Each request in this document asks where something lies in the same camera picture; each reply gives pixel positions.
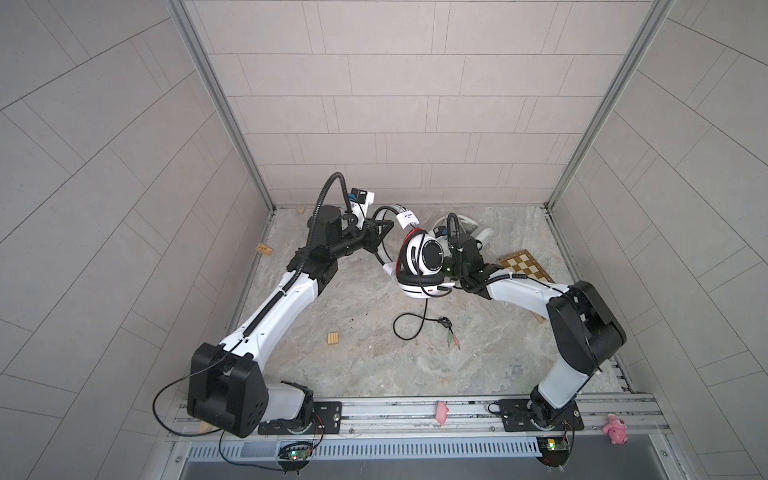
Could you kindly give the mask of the black white headphones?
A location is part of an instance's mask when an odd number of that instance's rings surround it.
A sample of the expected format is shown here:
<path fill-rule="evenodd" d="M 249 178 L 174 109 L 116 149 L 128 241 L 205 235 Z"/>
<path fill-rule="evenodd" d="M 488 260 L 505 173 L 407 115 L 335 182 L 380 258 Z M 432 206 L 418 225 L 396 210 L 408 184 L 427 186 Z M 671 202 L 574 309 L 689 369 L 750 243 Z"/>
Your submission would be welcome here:
<path fill-rule="evenodd" d="M 393 275 L 400 289 L 410 298 L 441 298 L 450 294 L 455 282 L 446 279 L 443 272 L 445 252 L 437 239 L 420 227 L 416 215 L 402 206 L 382 206 L 373 215 L 384 221 L 387 212 L 396 213 L 400 227 L 411 228 L 403 240 L 396 259 L 385 252 L 384 227 L 379 228 L 381 243 L 374 254 L 385 272 Z"/>

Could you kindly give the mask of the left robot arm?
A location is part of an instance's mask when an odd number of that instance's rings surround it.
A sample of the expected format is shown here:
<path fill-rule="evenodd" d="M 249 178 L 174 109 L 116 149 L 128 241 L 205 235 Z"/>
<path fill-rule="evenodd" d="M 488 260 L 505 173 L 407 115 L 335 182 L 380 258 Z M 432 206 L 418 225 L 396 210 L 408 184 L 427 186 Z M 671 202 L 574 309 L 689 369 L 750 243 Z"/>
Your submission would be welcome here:
<path fill-rule="evenodd" d="M 249 319 L 216 345 L 193 354 L 187 395 L 188 414 L 239 438 L 262 423 L 278 422 L 303 431 L 313 421 L 313 392 L 283 381 L 269 384 L 262 370 L 299 314 L 325 289 L 338 260 L 360 249 L 376 254 L 394 222 L 379 215 L 344 230 L 348 216 L 335 206 L 319 209 L 308 222 L 308 245 L 298 249 L 272 295 Z"/>

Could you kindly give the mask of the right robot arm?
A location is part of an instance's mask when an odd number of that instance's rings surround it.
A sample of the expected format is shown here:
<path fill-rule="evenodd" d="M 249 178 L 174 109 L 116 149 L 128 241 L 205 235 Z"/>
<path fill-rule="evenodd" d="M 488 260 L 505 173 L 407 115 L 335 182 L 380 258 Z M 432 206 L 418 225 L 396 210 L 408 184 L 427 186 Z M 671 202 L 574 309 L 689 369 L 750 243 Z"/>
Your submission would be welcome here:
<path fill-rule="evenodd" d="M 554 284 L 487 263 L 466 233 L 449 236 L 448 245 L 451 275 L 465 292 L 517 305 L 548 321 L 558 355 L 531 391 L 527 409 L 536 428 L 555 428 L 602 363 L 626 343 L 623 327 L 589 282 Z"/>

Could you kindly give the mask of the white grey headphones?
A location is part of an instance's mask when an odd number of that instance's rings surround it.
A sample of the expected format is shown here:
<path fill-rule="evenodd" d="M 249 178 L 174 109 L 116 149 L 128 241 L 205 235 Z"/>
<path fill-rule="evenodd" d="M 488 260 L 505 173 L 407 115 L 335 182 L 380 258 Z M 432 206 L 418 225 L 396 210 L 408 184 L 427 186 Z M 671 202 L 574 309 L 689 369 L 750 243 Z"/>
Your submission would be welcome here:
<path fill-rule="evenodd" d="M 494 230 L 486 225 L 479 224 L 472 218 L 457 214 L 460 226 L 470 234 L 478 243 L 478 249 L 483 250 L 483 247 L 489 243 L 494 236 Z M 446 254 L 450 253 L 448 242 L 448 228 L 447 228 L 447 216 L 440 217 L 432 228 L 432 234 L 441 245 Z"/>

